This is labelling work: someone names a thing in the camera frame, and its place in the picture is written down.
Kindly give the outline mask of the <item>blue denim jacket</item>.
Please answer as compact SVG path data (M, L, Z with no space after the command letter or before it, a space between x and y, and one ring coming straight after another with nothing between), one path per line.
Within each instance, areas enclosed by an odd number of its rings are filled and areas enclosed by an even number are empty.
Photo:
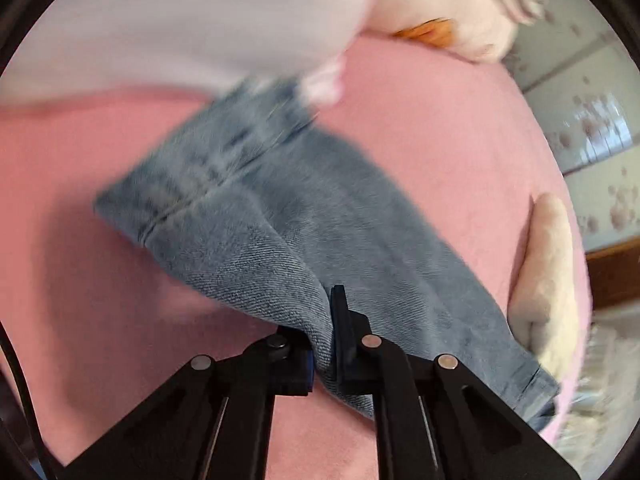
M456 356L536 430L559 383L386 174L314 120L297 84L242 84L184 122L96 212L176 280L304 332L337 392L330 291L409 354Z

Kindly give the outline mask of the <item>folded white fleece garment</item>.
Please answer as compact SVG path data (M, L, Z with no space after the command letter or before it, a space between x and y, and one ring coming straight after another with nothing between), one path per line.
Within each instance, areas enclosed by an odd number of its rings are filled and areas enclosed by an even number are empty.
M508 305L514 338L557 382L578 346L573 235L563 201L542 194L530 216L525 257Z

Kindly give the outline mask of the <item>pink plush bed cover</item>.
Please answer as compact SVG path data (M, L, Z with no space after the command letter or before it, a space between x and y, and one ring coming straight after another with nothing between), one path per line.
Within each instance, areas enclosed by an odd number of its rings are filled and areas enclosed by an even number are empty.
M530 204L568 194L520 89L499 64L375 36L345 63L320 122L383 168L505 306ZM128 92L1 112L1 321L62 463L191 356L233 356L270 332L173 281L93 211L204 102Z

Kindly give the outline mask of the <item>lace covered furniture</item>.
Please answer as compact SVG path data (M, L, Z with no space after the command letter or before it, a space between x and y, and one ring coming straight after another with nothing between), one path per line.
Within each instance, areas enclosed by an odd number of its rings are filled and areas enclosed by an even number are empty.
M594 312L577 389L555 449L583 479L613 465L639 420L639 304Z

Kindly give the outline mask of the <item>brown wooden door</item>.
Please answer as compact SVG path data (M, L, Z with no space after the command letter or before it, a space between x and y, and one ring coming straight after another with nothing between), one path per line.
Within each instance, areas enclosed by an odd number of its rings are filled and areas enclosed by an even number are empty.
M594 310L639 299L640 240L636 236L620 244L586 255Z

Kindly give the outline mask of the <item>floral sliding wardrobe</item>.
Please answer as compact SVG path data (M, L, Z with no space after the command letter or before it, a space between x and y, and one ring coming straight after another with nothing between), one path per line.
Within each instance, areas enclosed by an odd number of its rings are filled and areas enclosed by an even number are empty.
M504 66L534 112L592 252L639 233L639 70L589 0L548 0Z

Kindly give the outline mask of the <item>pink cartoon pillow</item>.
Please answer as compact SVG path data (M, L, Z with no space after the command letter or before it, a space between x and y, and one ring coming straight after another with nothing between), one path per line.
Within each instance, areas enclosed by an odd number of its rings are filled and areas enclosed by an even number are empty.
M1 78L1 101L175 88L221 96L243 80L295 79L319 106L341 97L344 54L374 0L54 0Z

